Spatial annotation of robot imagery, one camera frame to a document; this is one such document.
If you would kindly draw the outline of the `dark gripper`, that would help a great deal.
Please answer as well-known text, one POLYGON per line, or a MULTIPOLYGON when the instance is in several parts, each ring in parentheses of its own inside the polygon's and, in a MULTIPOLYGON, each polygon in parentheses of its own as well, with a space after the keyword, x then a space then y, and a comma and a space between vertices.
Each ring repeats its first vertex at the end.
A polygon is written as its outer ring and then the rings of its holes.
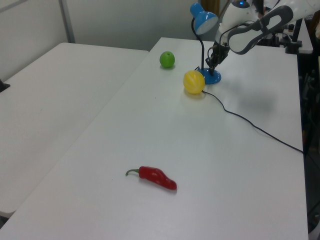
POLYGON ((228 53, 228 46, 221 45, 217 41, 214 42, 213 46, 208 49, 207 58, 205 59, 210 73, 213 75, 218 74, 217 66, 224 61, 228 53))

